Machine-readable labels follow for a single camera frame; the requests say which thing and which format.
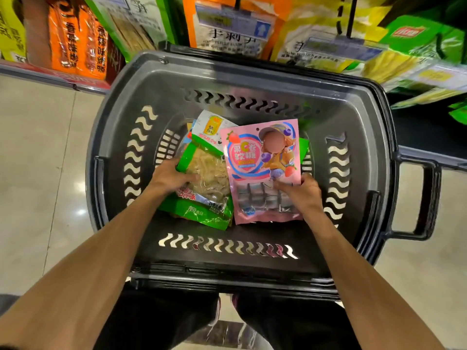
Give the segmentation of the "person's left forearm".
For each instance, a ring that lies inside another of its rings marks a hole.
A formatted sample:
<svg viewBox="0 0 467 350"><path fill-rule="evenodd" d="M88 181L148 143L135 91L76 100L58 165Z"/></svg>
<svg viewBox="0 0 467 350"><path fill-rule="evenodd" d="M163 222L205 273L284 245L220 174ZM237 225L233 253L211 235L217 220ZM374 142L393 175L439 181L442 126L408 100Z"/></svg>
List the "person's left forearm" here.
<svg viewBox="0 0 467 350"><path fill-rule="evenodd" d="M151 218L174 190L151 184L0 317L2 350L92 350Z"/></svg>

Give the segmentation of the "white packet with yellow label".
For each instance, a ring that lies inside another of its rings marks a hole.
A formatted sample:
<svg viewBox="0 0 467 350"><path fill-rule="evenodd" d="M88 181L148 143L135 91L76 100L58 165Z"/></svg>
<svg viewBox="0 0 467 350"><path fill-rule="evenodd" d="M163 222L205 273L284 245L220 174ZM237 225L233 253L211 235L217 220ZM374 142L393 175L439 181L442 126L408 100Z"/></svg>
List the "white packet with yellow label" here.
<svg viewBox="0 0 467 350"><path fill-rule="evenodd" d="M217 157L224 155L220 132L238 125L208 110L203 110L191 127L191 141Z"/></svg>

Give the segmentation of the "pink cartoon candy packet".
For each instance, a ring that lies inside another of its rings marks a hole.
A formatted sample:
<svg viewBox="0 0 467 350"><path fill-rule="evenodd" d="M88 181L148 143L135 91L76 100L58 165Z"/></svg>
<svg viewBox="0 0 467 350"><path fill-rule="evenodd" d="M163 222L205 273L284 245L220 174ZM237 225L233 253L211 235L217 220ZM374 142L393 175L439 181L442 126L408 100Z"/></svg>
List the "pink cartoon candy packet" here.
<svg viewBox="0 0 467 350"><path fill-rule="evenodd" d="M221 130L235 224L302 220L274 182L301 185L299 121L254 123Z"/></svg>

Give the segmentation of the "yellow hanging snack packet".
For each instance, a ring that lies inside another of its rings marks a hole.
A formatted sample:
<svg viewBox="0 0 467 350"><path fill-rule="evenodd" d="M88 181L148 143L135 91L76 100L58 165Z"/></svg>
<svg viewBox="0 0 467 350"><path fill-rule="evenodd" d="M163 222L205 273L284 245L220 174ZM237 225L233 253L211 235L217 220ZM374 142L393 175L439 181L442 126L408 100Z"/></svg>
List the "yellow hanging snack packet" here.
<svg viewBox="0 0 467 350"><path fill-rule="evenodd" d="M437 63L439 60L426 56L412 56L386 50L378 57L359 63L348 75L367 78L380 84L389 93L420 70Z"/></svg>

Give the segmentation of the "green clear noodle snack packet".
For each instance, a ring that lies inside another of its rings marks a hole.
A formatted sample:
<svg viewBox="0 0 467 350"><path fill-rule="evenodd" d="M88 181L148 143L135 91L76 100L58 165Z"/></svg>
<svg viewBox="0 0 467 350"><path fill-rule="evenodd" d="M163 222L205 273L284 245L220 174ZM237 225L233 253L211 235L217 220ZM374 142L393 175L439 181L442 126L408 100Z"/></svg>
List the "green clear noodle snack packet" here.
<svg viewBox="0 0 467 350"><path fill-rule="evenodd" d="M197 174L195 182L185 183L160 205L161 211L205 226L226 230L231 226L233 201L225 160L195 143L182 144L177 152L177 170Z"/></svg>

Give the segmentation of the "person's black trousers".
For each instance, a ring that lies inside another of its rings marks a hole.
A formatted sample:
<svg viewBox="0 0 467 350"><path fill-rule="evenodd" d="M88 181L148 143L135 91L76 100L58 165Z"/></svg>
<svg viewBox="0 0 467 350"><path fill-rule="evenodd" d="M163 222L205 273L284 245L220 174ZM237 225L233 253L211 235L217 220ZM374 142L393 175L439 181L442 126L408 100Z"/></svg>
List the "person's black trousers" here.
<svg viewBox="0 0 467 350"><path fill-rule="evenodd" d="M214 320L217 293L125 286L93 350L170 350ZM332 301L233 295L240 318L274 350L361 350Z"/></svg>

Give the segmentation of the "yellow-green snack packet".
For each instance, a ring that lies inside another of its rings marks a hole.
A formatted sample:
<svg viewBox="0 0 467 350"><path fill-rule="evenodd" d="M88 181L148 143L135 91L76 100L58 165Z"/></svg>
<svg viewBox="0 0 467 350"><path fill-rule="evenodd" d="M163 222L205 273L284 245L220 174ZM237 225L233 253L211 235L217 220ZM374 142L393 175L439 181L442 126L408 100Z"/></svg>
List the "yellow-green snack packet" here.
<svg viewBox="0 0 467 350"><path fill-rule="evenodd" d="M22 0L0 0L0 58L27 62Z"/></svg>

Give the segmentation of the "orange and white hanging packet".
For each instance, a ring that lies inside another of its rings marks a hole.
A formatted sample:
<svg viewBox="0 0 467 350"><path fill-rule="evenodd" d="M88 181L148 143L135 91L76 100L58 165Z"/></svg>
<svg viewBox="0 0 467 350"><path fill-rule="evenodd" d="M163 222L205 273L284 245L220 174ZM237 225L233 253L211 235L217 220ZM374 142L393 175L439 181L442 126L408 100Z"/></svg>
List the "orange and white hanging packet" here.
<svg viewBox="0 0 467 350"><path fill-rule="evenodd" d="M188 28L189 44L193 48L267 60L277 41L280 30L289 16L292 0L207 0L240 9L276 17L273 32L267 41L201 26L195 10L196 0L183 0L184 16Z"/></svg>

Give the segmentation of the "orange snack packet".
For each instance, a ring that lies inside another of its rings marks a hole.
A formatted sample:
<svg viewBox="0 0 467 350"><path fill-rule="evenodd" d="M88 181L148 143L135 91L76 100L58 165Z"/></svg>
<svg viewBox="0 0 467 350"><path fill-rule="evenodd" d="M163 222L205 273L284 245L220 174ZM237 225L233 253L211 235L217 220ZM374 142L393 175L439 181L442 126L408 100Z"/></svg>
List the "orange snack packet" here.
<svg viewBox="0 0 467 350"><path fill-rule="evenodd" d="M108 33L85 0L47 0L51 67L105 80Z"/></svg>

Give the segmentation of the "person's right forearm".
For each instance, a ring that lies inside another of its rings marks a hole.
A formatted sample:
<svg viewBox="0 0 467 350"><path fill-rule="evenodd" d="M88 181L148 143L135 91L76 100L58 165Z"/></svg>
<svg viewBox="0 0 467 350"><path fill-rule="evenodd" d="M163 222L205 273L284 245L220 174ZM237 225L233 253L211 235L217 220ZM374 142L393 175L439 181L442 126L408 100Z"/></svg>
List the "person's right forearm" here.
<svg viewBox="0 0 467 350"><path fill-rule="evenodd" d="M302 214L318 242L362 350L446 350L323 210L310 205Z"/></svg>

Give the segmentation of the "dark grey plastic shopping basket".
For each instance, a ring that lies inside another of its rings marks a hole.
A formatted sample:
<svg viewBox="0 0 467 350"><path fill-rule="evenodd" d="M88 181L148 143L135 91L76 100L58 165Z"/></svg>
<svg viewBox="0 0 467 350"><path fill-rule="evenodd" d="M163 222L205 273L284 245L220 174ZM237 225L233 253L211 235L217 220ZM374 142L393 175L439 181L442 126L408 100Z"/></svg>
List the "dark grey plastic shopping basket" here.
<svg viewBox="0 0 467 350"><path fill-rule="evenodd" d="M324 212L366 261L386 240L428 240L441 167L400 153L387 97L375 82L183 46L142 52L116 77L96 115L86 159L95 230L130 205L187 124L202 110L246 125L298 119L285 133L308 139ZM134 288L255 292L339 300L304 221L233 225L226 231L157 211L133 262Z"/></svg>

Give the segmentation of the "green hanging packet red label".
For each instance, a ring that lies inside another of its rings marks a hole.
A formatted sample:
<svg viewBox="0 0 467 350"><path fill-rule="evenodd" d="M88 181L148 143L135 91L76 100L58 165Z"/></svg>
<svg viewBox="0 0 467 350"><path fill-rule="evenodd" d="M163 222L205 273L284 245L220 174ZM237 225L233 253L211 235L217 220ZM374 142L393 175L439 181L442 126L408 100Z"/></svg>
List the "green hanging packet red label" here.
<svg viewBox="0 0 467 350"><path fill-rule="evenodd" d="M386 26L380 43L409 56L467 64L467 31L428 18L403 15Z"/></svg>

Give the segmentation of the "yellow and white hanging packet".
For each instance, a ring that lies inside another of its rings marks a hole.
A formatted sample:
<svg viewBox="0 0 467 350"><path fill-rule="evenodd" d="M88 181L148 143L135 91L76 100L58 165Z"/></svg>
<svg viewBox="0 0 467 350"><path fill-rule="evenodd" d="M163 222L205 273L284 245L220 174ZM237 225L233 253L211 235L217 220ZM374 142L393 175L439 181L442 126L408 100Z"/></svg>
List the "yellow and white hanging packet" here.
<svg viewBox="0 0 467 350"><path fill-rule="evenodd" d="M289 16L273 47L270 60L304 68L344 71L354 60L302 51L311 36L346 36L352 0L292 0ZM379 27L392 8L388 0L358 0L352 38L379 43L387 31Z"/></svg>

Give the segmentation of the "person's right hand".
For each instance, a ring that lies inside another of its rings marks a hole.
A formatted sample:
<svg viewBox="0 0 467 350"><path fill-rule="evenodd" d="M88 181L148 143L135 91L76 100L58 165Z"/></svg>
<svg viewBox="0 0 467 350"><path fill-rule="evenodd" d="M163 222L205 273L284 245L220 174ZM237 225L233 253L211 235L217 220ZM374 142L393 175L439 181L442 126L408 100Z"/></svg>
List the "person's right hand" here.
<svg viewBox="0 0 467 350"><path fill-rule="evenodd" d="M293 187L293 193L285 194L304 217L313 218L324 214L321 189L310 173L303 173L301 184Z"/></svg>

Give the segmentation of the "yellow-white price tag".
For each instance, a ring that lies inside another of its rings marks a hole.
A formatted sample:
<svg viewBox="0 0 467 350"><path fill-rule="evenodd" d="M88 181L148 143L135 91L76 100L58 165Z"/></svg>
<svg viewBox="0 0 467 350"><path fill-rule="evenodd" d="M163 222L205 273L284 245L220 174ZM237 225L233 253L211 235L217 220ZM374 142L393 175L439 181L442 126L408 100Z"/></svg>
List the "yellow-white price tag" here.
<svg viewBox="0 0 467 350"><path fill-rule="evenodd" d="M419 82L452 90L467 89L467 65L434 64L417 73Z"/></svg>

